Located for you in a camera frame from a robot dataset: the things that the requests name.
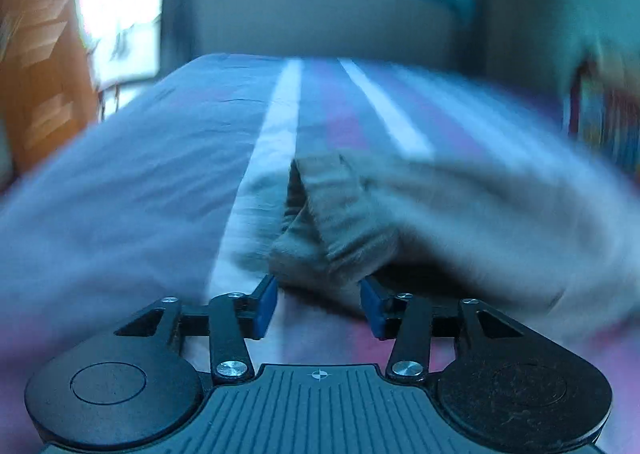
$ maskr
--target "striped bed sheet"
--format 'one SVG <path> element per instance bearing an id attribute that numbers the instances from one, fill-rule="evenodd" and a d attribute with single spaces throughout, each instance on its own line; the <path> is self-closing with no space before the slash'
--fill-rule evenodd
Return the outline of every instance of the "striped bed sheet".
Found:
<path id="1" fill-rule="evenodd" d="M 253 61 L 245 56 L 230 58 Z M 261 279 L 263 270 L 248 270 L 234 260 L 238 246 L 259 253 L 273 236 L 263 243 L 245 241 L 247 228 L 264 228 L 273 222 L 257 206 L 260 196 L 252 185 L 273 173 L 280 178 L 280 201 L 284 202 L 284 172 L 296 154 L 355 148 L 416 159 L 497 160 L 514 169 L 529 167 L 541 175 L 593 171 L 593 162 L 585 161 L 562 137 L 559 103 L 540 105 L 540 101 L 491 85 L 388 63 L 350 59 L 269 62 L 276 64 L 278 76 L 270 103 L 263 106 L 264 121 L 226 222 L 209 296 L 238 290 L 239 285 L 249 292 Z M 597 173 L 609 171 L 603 167 Z M 261 217 L 267 221 L 260 222 Z M 619 393 L 628 395 L 635 356 L 631 351 L 638 345 L 620 331 L 609 333 L 607 339 L 603 336 L 569 347 L 601 368 L 614 390 L 618 389 L 614 413 L 599 444 L 608 452 L 635 453 L 635 446 L 640 449 L 640 437 L 634 432 L 638 428 L 622 416 L 637 414 L 637 400 L 625 398 L 629 405 L 625 407 Z M 208 370 L 206 341 L 197 342 L 192 342 L 186 355 Z M 366 323 L 309 306 L 285 292 L 280 295 L 267 339 L 249 346 L 256 367 L 274 362 L 375 362 L 384 366 L 392 343 L 374 339 Z M 442 370 L 453 359 L 452 342 L 436 341 L 430 370 Z"/>
<path id="2" fill-rule="evenodd" d="M 567 144 L 561 116 L 559 103 L 386 62 L 204 56 L 88 131 L 16 189 L 0 214 L 0 238 L 5 232 L 13 243 L 10 252 L 0 248 L 0 263 L 5 274 L 12 272 L 15 286 L 38 279 L 68 283 L 67 291 L 55 294 L 66 301 L 86 278 L 94 287 L 102 282 L 97 293 L 78 298 L 78 305 L 91 299 L 102 308 L 122 293 L 130 295 L 117 311 L 96 310 L 94 318 L 103 325 L 188 282 L 192 286 L 185 291 L 202 301 L 230 291 L 248 293 L 264 275 L 266 254 L 280 231 L 295 155 L 352 148 L 479 166 L 499 161 L 545 176 L 613 175 Z M 48 218 L 46 210 L 58 218 Z M 66 243 L 57 245 L 59 268 L 25 259 L 34 239 Z M 119 291 L 130 284 L 114 284 L 141 277 L 152 281 L 135 295 Z M 11 289 L 22 289 L 23 298 L 28 290 L 9 288 L 10 294 Z M 28 293 L 40 304 L 40 318 L 58 318 L 47 313 L 58 300 L 53 294 Z M 78 319 L 84 324 L 87 317 Z M 565 345 L 599 367 L 614 389 L 601 448 L 638 454 L 640 334 L 627 325 Z M 285 292 L 266 338 L 248 346 L 256 366 L 384 366 L 392 344 L 375 340 L 362 321 Z M 189 340 L 184 356 L 209 370 L 206 341 Z M 430 370 L 452 359 L 450 343 L 435 342 Z M 17 386 L 20 378 L 11 380 Z M 0 397 L 6 416 L 14 402 L 8 398 Z M 29 426 L 24 417 L 15 418 L 10 431 L 0 426 L 0 442 Z"/>

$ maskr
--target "folded cloth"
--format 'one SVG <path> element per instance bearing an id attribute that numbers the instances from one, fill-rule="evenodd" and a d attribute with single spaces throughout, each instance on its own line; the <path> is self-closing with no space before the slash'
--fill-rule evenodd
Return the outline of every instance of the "folded cloth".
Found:
<path id="1" fill-rule="evenodd" d="M 614 181 L 578 187 L 497 165 L 353 151 L 302 157 L 270 271 L 360 311 L 360 279 L 390 263 L 435 262 L 468 296 L 571 338 L 639 307 L 639 214 Z"/>

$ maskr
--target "wooden cabinet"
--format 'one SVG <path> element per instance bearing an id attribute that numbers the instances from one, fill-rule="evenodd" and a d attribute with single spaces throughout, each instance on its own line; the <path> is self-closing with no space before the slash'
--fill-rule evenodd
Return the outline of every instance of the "wooden cabinet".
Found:
<path id="1" fill-rule="evenodd" d="M 0 112 L 18 173 L 97 118 L 75 0 L 1 0 Z"/>

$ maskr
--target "bed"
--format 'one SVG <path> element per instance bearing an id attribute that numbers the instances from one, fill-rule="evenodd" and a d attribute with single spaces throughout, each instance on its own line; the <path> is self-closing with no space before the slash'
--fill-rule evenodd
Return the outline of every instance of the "bed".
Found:
<path id="1" fill-rule="evenodd" d="M 250 292 L 281 227 L 295 154 L 336 148 L 498 160 L 541 174 L 597 173 L 561 132 L 562 106 L 386 62 L 203 56 L 89 129 L 0 209 L 0 450 L 38 451 L 24 383 L 47 358 L 164 296 Z M 632 323 L 565 344 L 614 390 L 606 452 L 640 449 Z M 283 292 L 254 363 L 385 365 L 366 323 Z M 430 370 L 453 359 L 433 345 Z M 208 370 L 206 343 L 184 355 Z"/>

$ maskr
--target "metal screw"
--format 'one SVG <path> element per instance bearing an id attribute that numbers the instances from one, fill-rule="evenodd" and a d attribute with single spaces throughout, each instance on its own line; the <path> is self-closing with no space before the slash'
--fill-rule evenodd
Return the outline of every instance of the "metal screw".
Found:
<path id="1" fill-rule="evenodd" d="M 393 364 L 391 370 L 398 376 L 418 376 L 422 372 L 422 366 L 412 360 L 402 360 Z"/>
<path id="2" fill-rule="evenodd" d="M 222 376 L 228 376 L 230 378 L 237 378 L 246 373 L 246 363 L 238 360 L 227 360 L 226 362 L 220 362 L 216 366 L 216 371 Z"/>

